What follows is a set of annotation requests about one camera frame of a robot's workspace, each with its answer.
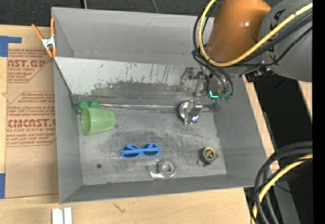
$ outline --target blue object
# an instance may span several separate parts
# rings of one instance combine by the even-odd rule
[[[121,155],[125,159],[136,158],[140,154],[144,156],[157,156],[161,148],[153,143],[146,143],[142,149],[139,149],[136,145],[128,144],[122,147]]]
[[[0,56],[8,57],[8,44],[21,43],[21,37],[0,36]]]
[[[5,174],[0,173],[0,199],[5,198]]]

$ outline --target green plastic cup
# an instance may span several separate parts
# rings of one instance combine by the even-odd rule
[[[112,110],[86,107],[81,113],[81,127],[84,135],[100,133],[115,126]]]

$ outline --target cardboard sheet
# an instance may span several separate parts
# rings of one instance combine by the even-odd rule
[[[53,59],[24,29],[40,46],[8,51],[5,198],[58,192]]]

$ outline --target metal clamp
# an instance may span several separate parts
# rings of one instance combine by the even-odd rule
[[[203,105],[200,103],[200,101],[191,100],[189,102],[182,103],[178,108],[178,112],[184,120],[184,124],[192,124],[198,121],[200,110],[202,108]]]

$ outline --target dark stain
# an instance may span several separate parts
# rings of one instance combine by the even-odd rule
[[[118,208],[118,210],[119,210],[122,214],[124,213],[125,209],[121,209],[121,208],[118,207],[114,202],[113,202],[113,204],[114,204],[114,206],[115,206],[116,208]]]

